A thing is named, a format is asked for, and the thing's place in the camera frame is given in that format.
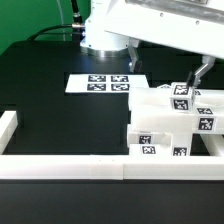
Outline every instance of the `black table surface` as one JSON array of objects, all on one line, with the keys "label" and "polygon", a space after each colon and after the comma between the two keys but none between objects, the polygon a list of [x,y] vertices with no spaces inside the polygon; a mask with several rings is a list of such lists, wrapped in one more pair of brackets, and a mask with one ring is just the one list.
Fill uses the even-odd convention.
[{"label": "black table surface", "polygon": [[[185,81],[201,56],[143,44],[150,86]],[[18,111],[5,154],[128,154],[127,94],[65,94],[69,74],[129,73],[129,57],[97,58],[71,42],[17,42],[0,56],[0,112]],[[216,62],[201,88],[223,89]],[[222,224],[222,181],[0,180],[0,223]]]},{"label": "black table surface", "polygon": [[[158,45],[139,49],[150,86],[186,81],[201,56]],[[17,42],[0,57],[0,111],[19,126],[6,154],[128,154],[128,94],[65,94],[73,74],[129,74],[128,56],[98,58],[72,42]],[[223,88],[224,64],[201,88]]]}]

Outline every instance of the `white cube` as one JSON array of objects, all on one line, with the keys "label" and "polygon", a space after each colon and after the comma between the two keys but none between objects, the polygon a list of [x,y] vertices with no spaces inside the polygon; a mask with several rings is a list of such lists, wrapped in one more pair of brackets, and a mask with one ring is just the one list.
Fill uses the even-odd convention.
[{"label": "white cube", "polygon": [[194,101],[194,88],[183,82],[173,82],[170,95],[171,107],[177,112],[190,112]]}]

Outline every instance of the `black cable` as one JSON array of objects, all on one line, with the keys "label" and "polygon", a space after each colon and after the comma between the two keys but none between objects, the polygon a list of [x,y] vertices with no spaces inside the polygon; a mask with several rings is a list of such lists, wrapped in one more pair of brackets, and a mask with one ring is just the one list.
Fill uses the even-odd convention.
[{"label": "black cable", "polygon": [[73,9],[73,19],[75,23],[82,23],[82,16],[79,13],[79,7],[76,0],[71,0]]},{"label": "black cable", "polygon": [[42,33],[45,33],[47,31],[50,30],[56,30],[56,29],[62,29],[62,28],[72,28],[72,24],[64,24],[64,25],[57,25],[57,26],[51,26],[48,28],[45,28],[43,30],[40,30],[39,32],[37,32],[36,34],[30,36],[27,40],[35,40],[39,35],[41,35]]}]

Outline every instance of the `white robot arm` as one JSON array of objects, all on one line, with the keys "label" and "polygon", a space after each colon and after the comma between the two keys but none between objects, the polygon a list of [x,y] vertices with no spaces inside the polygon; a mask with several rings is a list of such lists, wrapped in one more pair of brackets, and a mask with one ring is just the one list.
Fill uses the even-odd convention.
[{"label": "white robot arm", "polygon": [[[215,58],[224,58],[223,25],[220,0],[111,0],[103,20],[104,30],[135,43],[144,40],[204,55],[191,82],[195,87]],[[135,63],[138,56],[132,48],[129,53]]]}]

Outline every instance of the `stack of white boxes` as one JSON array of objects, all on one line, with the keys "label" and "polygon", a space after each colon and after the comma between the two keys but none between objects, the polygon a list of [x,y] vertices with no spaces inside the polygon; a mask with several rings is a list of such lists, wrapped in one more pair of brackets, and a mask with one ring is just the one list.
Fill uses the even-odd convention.
[{"label": "stack of white boxes", "polygon": [[[221,155],[222,147],[211,142],[224,134],[223,105],[224,91],[194,90],[186,83],[131,89],[130,155],[189,156],[193,133],[201,134],[210,154]],[[219,146],[224,146],[222,139]]]}]

